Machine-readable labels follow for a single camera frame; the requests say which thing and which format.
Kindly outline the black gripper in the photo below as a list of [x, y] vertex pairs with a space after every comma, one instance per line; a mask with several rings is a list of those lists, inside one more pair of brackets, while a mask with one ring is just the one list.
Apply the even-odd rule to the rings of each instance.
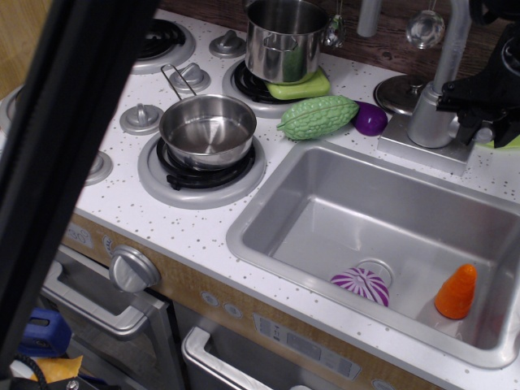
[[[488, 25], [497, 19], [508, 24], [486, 67], [478, 74], [443, 85], [437, 102], [439, 111], [457, 112], [457, 140], [469, 145], [481, 128], [483, 119], [472, 113], [483, 112], [486, 120], [501, 119], [519, 108], [519, 2], [470, 1], [472, 21]], [[493, 123], [495, 148], [506, 147], [519, 136], [518, 119], [501, 119]]]

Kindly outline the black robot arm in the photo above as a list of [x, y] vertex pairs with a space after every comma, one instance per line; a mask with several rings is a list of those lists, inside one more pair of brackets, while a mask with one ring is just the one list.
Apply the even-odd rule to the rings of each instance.
[[[150, 24], [154, 3], [56, 2], [1, 159], [2, 299], [11, 362], [69, 219], [93, 192], [86, 172]], [[266, 182], [195, 213], [141, 201], [123, 216], [162, 273], [160, 292], [214, 321], [218, 293], [278, 306], [369, 353], [414, 366], [501, 369], [519, 359], [519, 206], [389, 162], [342, 135], [266, 143]]]

